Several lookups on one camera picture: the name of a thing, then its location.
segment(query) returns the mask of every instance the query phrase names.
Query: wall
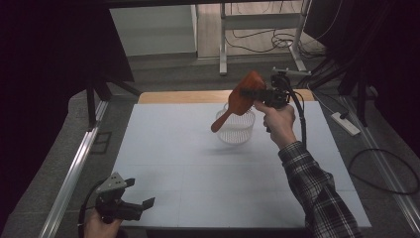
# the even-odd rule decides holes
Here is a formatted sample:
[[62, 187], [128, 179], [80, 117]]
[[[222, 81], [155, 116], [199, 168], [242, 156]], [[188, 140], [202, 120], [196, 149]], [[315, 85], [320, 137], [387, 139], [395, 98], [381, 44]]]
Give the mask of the wall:
[[195, 6], [111, 9], [126, 56], [195, 53]]

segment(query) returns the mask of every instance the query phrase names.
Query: black curtain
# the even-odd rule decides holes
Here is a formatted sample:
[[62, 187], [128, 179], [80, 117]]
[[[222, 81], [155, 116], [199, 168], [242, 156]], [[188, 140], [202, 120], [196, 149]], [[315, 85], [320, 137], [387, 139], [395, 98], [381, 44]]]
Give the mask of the black curtain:
[[0, 41], [1, 231], [60, 131], [69, 98], [88, 78], [133, 76], [107, 8], [1, 0]]

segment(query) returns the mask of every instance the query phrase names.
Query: orange handle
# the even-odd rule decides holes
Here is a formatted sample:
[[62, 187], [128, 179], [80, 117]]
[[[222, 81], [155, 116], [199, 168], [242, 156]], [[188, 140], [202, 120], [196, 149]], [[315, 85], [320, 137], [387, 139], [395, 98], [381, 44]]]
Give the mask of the orange handle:
[[220, 116], [213, 124], [211, 125], [211, 131], [217, 132], [223, 126], [226, 120], [228, 120], [229, 116], [232, 112], [228, 109], [222, 116]]

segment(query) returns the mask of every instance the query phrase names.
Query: orange brush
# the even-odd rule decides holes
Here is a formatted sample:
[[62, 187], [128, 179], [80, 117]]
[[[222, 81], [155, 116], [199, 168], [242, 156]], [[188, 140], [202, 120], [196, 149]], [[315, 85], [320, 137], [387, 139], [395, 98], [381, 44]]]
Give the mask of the orange brush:
[[265, 89], [265, 83], [256, 71], [249, 72], [247, 76], [238, 83], [235, 89], [232, 90], [228, 100], [229, 107], [227, 111], [211, 125], [212, 132], [219, 131], [232, 113], [242, 116], [253, 106], [254, 100], [252, 98], [241, 96], [242, 88], [252, 90]]

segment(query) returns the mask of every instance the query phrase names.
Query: metal frame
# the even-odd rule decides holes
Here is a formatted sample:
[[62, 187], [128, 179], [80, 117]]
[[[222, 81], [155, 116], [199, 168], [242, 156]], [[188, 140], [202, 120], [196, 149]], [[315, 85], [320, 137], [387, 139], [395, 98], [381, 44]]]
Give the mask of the metal frame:
[[220, 38], [220, 75], [228, 73], [226, 31], [227, 30], [249, 30], [249, 29], [296, 29], [293, 43], [289, 50], [299, 71], [307, 71], [303, 63], [298, 44], [305, 25], [311, 1], [305, 1], [300, 13], [287, 14], [258, 14], [258, 15], [226, 15], [225, 3], [220, 4], [221, 38]]
[[[349, 108], [351, 112], [349, 113], [349, 115], [352, 117], [353, 122], [355, 122], [358, 128], [361, 129], [361, 133], [366, 146], [368, 148], [379, 148], [369, 129], [362, 125], [362, 123], [358, 119], [358, 116], [355, 114], [356, 108], [353, 105], [350, 96], [341, 96], [341, 99]], [[389, 162], [385, 159], [383, 153], [375, 153], [374, 162], [389, 188], [399, 191], [406, 190], [402, 185], [402, 182], [398, 179], [396, 173], [393, 171]], [[405, 215], [405, 218], [407, 219], [407, 222], [410, 225], [416, 237], [420, 237], [420, 212], [413, 199], [408, 195], [399, 194], [395, 194], [393, 197], [395, 198], [396, 203]]]
[[61, 189], [55, 198], [55, 202], [52, 205], [49, 216], [47, 217], [44, 227], [41, 230], [39, 237], [54, 237], [64, 216], [65, 210], [73, 194], [74, 188], [76, 187], [80, 173], [83, 169], [86, 158], [89, 154], [90, 148], [95, 141], [96, 135], [98, 134], [99, 125], [102, 121], [103, 115], [105, 114], [108, 102], [99, 102], [98, 108], [96, 109], [96, 121], [97, 123], [84, 134], [83, 140], [77, 150], [77, 153], [73, 159], [73, 163], [68, 170], [67, 176], [62, 183]]

